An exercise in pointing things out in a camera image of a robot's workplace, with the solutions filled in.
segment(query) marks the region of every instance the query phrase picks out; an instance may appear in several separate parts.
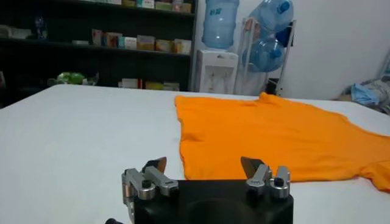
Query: metal gripper jaw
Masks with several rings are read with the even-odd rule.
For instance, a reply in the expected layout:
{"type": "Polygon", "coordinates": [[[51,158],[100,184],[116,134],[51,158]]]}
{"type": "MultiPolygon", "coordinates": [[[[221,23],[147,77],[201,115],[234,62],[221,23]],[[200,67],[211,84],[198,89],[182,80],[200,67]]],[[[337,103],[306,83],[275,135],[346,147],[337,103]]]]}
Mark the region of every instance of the metal gripper jaw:
{"type": "Polygon", "coordinates": [[[259,159],[241,157],[241,164],[248,180],[249,190],[257,196],[270,191],[271,197],[284,199],[290,193],[290,172],[285,166],[279,166],[272,177],[272,170],[259,159]]]}

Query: silver metal bracket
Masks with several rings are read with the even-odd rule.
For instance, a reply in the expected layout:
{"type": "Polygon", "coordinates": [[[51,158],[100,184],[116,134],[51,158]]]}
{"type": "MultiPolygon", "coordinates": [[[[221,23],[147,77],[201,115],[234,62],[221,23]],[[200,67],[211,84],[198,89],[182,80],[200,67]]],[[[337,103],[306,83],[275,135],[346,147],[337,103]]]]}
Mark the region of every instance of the silver metal bracket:
{"type": "Polygon", "coordinates": [[[136,169],[127,169],[122,176],[123,197],[137,196],[141,200],[150,200],[155,195],[155,185],[146,180],[136,169]]]}
{"type": "Polygon", "coordinates": [[[263,195],[267,187],[268,180],[272,176],[272,170],[269,166],[261,164],[259,165],[255,175],[246,181],[249,189],[254,190],[257,195],[263,195]]]}
{"type": "Polygon", "coordinates": [[[154,166],[145,168],[144,177],[156,184],[160,188],[161,194],[164,196],[170,197],[179,189],[179,183],[176,180],[169,179],[154,166]]]}
{"type": "Polygon", "coordinates": [[[290,194],[290,171],[285,166],[279,166],[276,177],[270,179],[271,196],[274,198],[287,198],[290,194]]]}

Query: water cooler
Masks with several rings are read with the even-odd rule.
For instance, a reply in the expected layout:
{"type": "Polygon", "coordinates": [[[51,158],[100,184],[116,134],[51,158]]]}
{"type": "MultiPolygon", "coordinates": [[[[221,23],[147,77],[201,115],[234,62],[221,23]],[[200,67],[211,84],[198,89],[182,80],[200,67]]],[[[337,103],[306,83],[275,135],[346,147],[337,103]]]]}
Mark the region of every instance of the water cooler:
{"type": "Polygon", "coordinates": [[[202,42],[207,50],[197,51],[195,91],[233,94],[238,55],[227,52],[233,45],[239,0],[206,0],[202,42]]]}
{"type": "Polygon", "coordinates": [[[197,52],[195,91],[233,94],[238,56],[230,52],[201,50],[197,52]]]}

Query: blue water bottle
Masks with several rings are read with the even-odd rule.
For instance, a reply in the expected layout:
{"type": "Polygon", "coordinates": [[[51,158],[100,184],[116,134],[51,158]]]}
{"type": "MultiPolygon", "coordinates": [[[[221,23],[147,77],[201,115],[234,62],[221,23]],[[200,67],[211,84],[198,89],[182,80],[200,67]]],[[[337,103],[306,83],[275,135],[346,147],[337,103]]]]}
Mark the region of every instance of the blue water bottle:
{"type": "MultiPolygon", "coordinates": [[[[246,61],[247,49],[243,52],[246,61]]],[[[251,47],[249,55],[249,71],[272,72],[280,68],[285,58],[283,45],[275,38],[259,39],[251,47]]]]}
{"type": "Polygon", "coordinates": [[[233,45],[239,0],[206,0],[202,42],[209,48],[233,45]]]}
{"type": "Polygon", "coordinates": [[[264,0],[249,17],[260,23],[260,38],[268,37],[288,27],[294,17],[294,6],[291,0],[264,0]]]}

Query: water bottle rack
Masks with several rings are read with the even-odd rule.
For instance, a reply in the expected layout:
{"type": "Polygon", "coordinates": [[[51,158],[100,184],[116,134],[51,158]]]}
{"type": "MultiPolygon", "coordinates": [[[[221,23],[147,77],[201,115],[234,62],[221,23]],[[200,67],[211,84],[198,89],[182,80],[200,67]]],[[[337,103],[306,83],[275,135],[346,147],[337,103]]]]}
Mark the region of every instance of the water bottle rack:
{"type": "MultiPolygon", "coordinates": [[[[296,26],[296,20],[293,20],[289,26],[289,28],[291,28],[291,31],[289,33],[287,47],[285,48],[285,57],[283,59],[283,64],[282,64],[282,67],[280,69],[279,81],[277,83],[275,83],[272,80],[270,80],[268,72],[251,72],[253,74],[256,74],[255,77],[260,77],[260,78],[264,77],[263,78],[263,85],[260,88],[261,93],[266,90],[266,86],[268,83],[273,83],[276,85],[275,95],[282,96],[285,68],[286,68],[287,59],[288,59],[288,55],[289,55],[290,48],[291,48],[291,43],[293,42],[295,26],[296,26]]],[[[248,71],[248,68],[249,68],[249,66],[253,66],[253,64],[251,64],[249,62],[250,52],[252,50],[251,46],[254,43],[254,41],[257,40],[257,38],[260,36],[260,33],[258,32],[258,30],[260,30],[260,32],[261,32],[261,29],[257,28],[257,27],[260,27],[259,23],[257,20],[255,20],[253,18],[244,18],[241,27],[242,27],[241,28],[241,35],[240,35],[240,39],[239,39],[240,43],[239,43],[238,51],[237,51],[239,62],[238,62],[238,71],[237,71],[237,77],[236,77],[235,94],[246,95],[248,93],[244,92],[245,85],[252,82],[252,81],[254,81],[254,82],[259,81],[259,79],[248,80],[248,73],[250,72],[250,71],[248,71]],[[247,49],[247,54],[246,54],[246,58],[243,58],[242,55],[243,55],[243,52],[245,49],[247,49]]]]}

